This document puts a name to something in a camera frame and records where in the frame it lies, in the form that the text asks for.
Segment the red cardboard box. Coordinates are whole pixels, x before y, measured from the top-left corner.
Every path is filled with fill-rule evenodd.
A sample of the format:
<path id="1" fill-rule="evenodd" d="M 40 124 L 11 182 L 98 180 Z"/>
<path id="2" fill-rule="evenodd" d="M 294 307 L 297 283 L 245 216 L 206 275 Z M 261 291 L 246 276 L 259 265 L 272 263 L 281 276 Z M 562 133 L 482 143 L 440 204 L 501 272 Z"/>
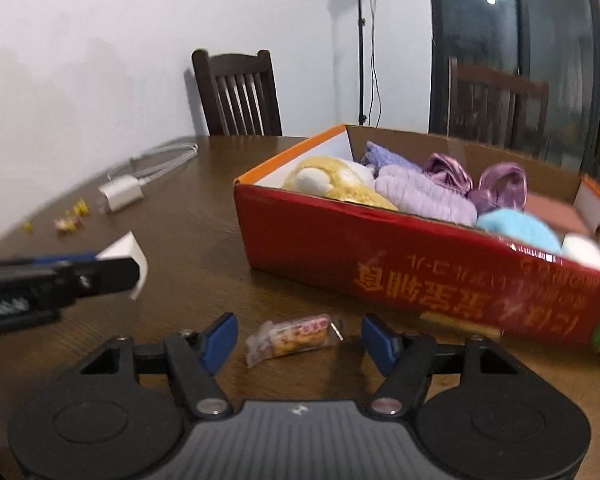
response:
<path id="1" fill-rule="evenodd" d="M 493 336 L 600 353 L 599 270 L 477 229 L 284 189 L 303 159 L 358 160 L 367 142 L 416 164 L 449 155 L 471 177 L 514 162 L 533 195 L 557 200 L 600 231 L 600 186 L 584 174 L 447 136 L 339 125 L 235 180 L 250 266 L 456 326 L 474 324 Z"/>

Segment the light blue fluffy plush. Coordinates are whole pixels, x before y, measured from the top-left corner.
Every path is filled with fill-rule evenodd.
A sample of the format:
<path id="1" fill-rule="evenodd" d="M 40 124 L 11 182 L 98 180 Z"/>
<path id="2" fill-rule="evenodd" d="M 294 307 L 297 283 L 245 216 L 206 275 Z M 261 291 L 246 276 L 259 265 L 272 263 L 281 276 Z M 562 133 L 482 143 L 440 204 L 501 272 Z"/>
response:
<path id="1" fill-rule="evenodd" d="M 477 228 L 498 236 L 518 240 L 542 252 L 562 254 L 556 233 L 542 220 L 512 208 L 495 209 L 478 217 Z"/>

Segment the purple cloth in box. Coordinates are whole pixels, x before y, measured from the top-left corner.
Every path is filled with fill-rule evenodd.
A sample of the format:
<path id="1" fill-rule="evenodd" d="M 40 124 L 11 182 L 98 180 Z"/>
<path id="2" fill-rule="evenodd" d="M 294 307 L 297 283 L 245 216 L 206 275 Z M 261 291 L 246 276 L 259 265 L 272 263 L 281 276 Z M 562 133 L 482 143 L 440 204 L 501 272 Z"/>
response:
<path id="1" fill-rule="evenodd" d="M 405 157 L 388 150 L 388 148 L 384 148 L 383 146 L 370 141 L 366 142 L 360 163 L 372 170 L 372 173 L 375 176 L 379 174 L 379 170 L 381 170 L 381 168 L 387 166 L 399 166 L 401 168 L 414 170 L 416 172 L 422 172 L 421 166 L 418 166 Z"/>

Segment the yellow plush toy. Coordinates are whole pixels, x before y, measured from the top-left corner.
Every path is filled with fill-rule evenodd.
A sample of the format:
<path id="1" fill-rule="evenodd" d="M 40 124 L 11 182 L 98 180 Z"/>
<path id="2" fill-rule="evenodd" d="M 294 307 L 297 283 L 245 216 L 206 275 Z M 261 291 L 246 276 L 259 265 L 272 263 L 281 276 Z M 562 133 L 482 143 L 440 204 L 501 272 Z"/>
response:
<path id="1" fill-rule="evenodd" d="M 374 175 L 358 162 L 332 156 L 303 159 L 286 177 L 282 189 L 343 203 L 398 211 L 374 189 Z"/>

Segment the studio light on stand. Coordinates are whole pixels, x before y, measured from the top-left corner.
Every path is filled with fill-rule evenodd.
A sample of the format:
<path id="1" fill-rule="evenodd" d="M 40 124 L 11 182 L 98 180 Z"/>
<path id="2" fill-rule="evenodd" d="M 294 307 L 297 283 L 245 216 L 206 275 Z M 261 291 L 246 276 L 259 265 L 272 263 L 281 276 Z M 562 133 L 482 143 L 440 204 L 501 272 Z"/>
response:
<path id="1" fill-rule="evenodd" d="M 377 20 L 379 0 L 353 0 L 355 19 L 358 124 L 378 127 L 384 104 L 377 67 Z"/>

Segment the wooden chair by window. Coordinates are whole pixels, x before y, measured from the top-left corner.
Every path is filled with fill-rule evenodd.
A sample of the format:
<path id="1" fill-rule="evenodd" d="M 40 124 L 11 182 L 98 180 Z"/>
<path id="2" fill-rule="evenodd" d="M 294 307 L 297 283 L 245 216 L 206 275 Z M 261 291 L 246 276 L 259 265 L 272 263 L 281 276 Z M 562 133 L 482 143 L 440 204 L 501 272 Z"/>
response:
<path id="1" fill-rule="evenodd" d="M 448 58 L 443 113 L 447 136 L 539 157 L 544 150 L 550 84 Z"/>

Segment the white foam ball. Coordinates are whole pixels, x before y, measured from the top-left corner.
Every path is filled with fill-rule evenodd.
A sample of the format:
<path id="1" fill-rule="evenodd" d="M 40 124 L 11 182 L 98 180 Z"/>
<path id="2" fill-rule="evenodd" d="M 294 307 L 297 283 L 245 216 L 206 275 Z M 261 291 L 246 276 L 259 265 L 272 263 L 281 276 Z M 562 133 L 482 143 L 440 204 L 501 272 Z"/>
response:
<path id="1" fill-rule="evenodd" d="M 600 244 L 592 238 L 568 233 L 562 240 L 562 255 L 581 266 L 600 270 Z"/>

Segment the dark wooden chair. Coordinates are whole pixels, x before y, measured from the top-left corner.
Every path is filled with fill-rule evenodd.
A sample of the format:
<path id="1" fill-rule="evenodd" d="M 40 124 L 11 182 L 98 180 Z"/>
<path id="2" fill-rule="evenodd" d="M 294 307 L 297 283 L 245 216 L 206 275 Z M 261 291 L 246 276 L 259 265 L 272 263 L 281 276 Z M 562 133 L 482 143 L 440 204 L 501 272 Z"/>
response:
<path id="1" fill-rule="evenodd" d="M 283 127 L 269 50 L 257 54 L 192 53 L 210 136 L 282 136 Z"/>

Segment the lilac fluffy towel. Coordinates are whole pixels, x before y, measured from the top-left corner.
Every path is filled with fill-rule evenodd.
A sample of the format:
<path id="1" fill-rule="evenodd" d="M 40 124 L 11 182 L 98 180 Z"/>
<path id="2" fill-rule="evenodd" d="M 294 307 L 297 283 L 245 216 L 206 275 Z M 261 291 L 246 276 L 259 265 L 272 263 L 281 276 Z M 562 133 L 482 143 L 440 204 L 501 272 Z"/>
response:
<path id="1" fill-rule="evenodd" d="M 407 214 L 468 228 L 477 223 L 478 212 L 470 200 L 413 169 L 398 165 L 382 167 L 374 189 Z"/>

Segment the pink sponge block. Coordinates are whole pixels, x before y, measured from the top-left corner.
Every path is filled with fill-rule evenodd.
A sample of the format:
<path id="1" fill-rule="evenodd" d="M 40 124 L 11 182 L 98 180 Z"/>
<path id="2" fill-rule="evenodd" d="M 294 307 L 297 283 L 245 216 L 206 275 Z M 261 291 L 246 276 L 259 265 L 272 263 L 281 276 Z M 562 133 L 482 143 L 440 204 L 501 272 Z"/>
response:
<path id="1" fill-rule="evenodd" d="M 576 208 L 554 198 L 529 193 L 524 211 L 545 222 L 560 236 L 567 234 L 590 236 L 592 233 Z"/>

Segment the purple satin scrunchie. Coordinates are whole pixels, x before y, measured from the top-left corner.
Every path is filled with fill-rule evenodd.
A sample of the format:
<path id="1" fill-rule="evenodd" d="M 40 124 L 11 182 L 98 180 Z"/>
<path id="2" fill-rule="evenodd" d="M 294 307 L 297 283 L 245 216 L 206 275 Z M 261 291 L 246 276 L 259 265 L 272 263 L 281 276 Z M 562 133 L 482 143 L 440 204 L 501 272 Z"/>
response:
<path id="1" fill-rule="evenodd" d="M 516 162 L 499 162 L 483 171 L 467 198 L 479 216 L 498 209 L 523 211 L 528 200 L 527 174 Z"/>
<path id="2" fill-rule="evenodd" d="M 474 181 L 460 162 L 450 155 L 432 153 L 422 173 L 437 185 L 457 192 L 461 196 L 468 195 L 474 189 Z"/>

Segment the snack wrapper packet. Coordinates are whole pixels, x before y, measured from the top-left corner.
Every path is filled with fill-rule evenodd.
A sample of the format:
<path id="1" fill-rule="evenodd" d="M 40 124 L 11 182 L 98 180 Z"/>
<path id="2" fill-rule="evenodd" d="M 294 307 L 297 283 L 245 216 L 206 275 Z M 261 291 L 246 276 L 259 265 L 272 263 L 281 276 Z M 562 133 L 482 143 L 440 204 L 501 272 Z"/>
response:
<path id="1" fill-rule="evenodd" d="M 344 341 L 341 318 L 316 314 L 305 318 L 263 323 L 246 340 L 246 364 L 255 367 L 263 361 L 320 350 Z"/>

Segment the small yellow candies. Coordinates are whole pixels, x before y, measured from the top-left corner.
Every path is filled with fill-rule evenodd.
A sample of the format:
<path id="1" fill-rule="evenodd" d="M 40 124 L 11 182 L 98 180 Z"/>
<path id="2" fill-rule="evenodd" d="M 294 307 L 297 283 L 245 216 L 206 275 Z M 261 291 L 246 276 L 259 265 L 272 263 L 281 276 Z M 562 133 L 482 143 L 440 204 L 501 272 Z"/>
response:
<path id="1" fill-rule="evenodd" d="M 58 235 L 78 232 L 83 228 L 83 219 L 91 215 L 91 209 L 85 200 L 78 200 L 71 209 L 53 221 L 54 230 Z"/>

